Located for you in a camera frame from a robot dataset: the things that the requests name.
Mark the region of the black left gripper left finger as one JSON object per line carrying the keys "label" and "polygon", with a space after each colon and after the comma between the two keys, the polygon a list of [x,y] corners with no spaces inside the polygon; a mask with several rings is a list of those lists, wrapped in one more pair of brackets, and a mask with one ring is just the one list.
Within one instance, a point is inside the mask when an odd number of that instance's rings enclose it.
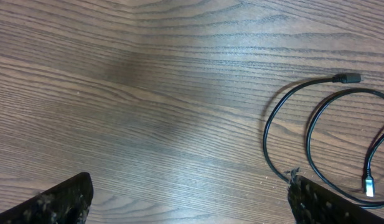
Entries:
{"label": "black left gripper left finger", "polygon": [[0,224],[85,224],[93,192],[90,174],[81,172],[0,213]]}

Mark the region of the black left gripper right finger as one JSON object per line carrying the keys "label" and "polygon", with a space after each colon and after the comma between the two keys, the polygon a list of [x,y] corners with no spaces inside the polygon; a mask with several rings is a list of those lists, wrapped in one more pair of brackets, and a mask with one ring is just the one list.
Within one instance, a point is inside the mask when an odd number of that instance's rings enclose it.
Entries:
{"label": "black left gripper right finger", "polygon": [[288,202],[297,224],[384,224],[384,218],[299,175],[298,171],[288,172]]}

